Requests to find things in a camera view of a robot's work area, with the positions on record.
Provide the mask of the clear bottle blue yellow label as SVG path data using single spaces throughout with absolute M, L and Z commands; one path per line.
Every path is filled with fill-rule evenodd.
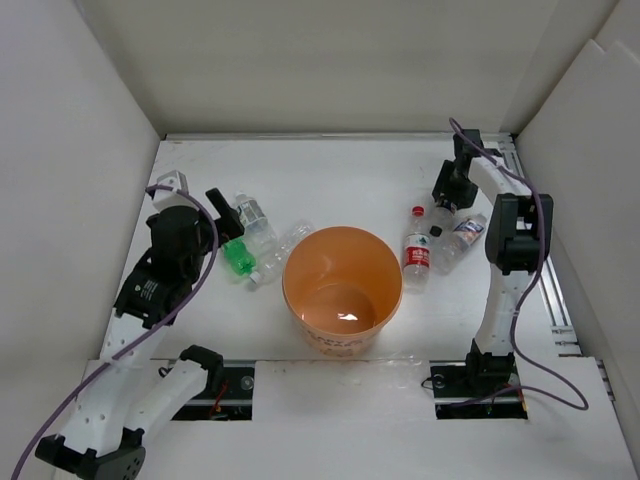
M 252 254 L 260 257 L 277 247 L 278 237 L 254 197 L 238 191 L 235 209 L 244 227 L 244 241 Z

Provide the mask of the green plastic soda bottle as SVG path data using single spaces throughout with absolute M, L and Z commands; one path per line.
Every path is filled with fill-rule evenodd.
M 250 275 L 256 267 L 255 257 L 240 238 L 226 242 L 222 252 L 231 271 L 239 277 Z

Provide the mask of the clear bottle black cap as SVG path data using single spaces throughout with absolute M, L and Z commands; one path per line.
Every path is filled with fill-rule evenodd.
M 451 205 L 438 205 L 430 215 L 429 234 L 435 238 L 442 238 L 453 228 L 456 207 Z

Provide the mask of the clear bottle blue orange label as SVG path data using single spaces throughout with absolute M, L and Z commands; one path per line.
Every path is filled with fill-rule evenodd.
M 436 248 L 433 262 L 435 271 L 449 274 L 482 237 L 487 223 L 487 217 L 478 213 L 466 217 L 448 232 Z

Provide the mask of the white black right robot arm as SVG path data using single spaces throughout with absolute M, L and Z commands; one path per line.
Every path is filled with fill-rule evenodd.
M 456 397 L 484 397 L 509 381 L 515 366 L 515 325 L 524 299 L 539 280 L 549 254 L 553 199 L 488 153 L 480 132 L 456 130 L 454 159 L 446 160 L 433 189 L 434 198 L 458 208 L 473 205 L 479 191 L 492 201 L 485 234 L 490 264 L 489 294 L 480 327 L 464 365 L 441 384 Z

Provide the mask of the clear bottle red label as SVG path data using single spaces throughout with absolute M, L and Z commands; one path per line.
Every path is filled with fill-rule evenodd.
M 410 292 L 425 290 L 431 271 L 431 244 L 425 208 L 414 206 L 403 236 L 402 250 L 403 281 Z

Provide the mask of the orange plastic bin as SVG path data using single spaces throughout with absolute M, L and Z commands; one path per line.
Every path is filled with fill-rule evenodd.
M 393 250 L 374 234 L 348 226 L 320 229 L 304 238 L 289 255 L 281 285 L 304 340 L 336 358 L 368 349 L 403 295 Z

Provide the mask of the side aluminium rail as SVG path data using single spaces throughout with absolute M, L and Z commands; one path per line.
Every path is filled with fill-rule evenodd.
M 499 150 L 504 157 L 505 164 L 519 176 L 525 177 L 526 173 L 517 152 L 514 136 L 510 133 L 500 133 L 498 137 Z M 551 323 L 551 338 L 554 342 L 557 356 L 564 359 L 584 358 L 551 257 L 548 257 L 544 262 L 537 288 L 540 291 L 547 310 L 547 317 Z M 536 387 L 535 390 L 533 387 L 521 389 L 520 392 L 522 394 L 525 392 L 537 393 L 574 410 L 584 411 L 584 406 L 590 404 L 590 402 L 582 391 L 569 381 L 568 375 L 562 374 L 561 378 L 559 378 L 560 372 L 555 367 L 552 367 L 550 363 L 544 363 L 542 360 L 538 360 L 538 363 L 549 370 L 553 370 L 554 374 L 550 374 L 547 371 L 543 372 L 547 376 L 553 377 L 559 384 L 562 384 L 563 388 L 567 388 L 572 393 L 572 396 L 569 399 L 564 399 L 556 393 L 543 392 L 542 387 Z

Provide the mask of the clear crushed unlabelled bottle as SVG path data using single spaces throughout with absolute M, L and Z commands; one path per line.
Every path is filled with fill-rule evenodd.
M 249 274 L 249 286 L 258 289 L 279 280 L 294 249 L 315 231 L 307 220 L 299 220 L 279 238 L 276 246 L 260 256 Z

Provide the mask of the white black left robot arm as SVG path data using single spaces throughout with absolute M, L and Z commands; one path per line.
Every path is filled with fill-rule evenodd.
M 63 401 L 74 412 L 53 435 L 36 434 L 36 458 L 79 479 L 134 479 L 146 447 L 194 397 L 225 386 L 223 358 L 191 345 L 141 400 L 135 398 L 144 370 L 178 313 L 204 285 L 220 246 L 241 237 L 238 213 L 218 189 L 207 191 L 217 216 L 187 191 L 147 188 L 182 203 L 150 216 L 151 245 L 135 264 L 116 298 L 101 364 Z

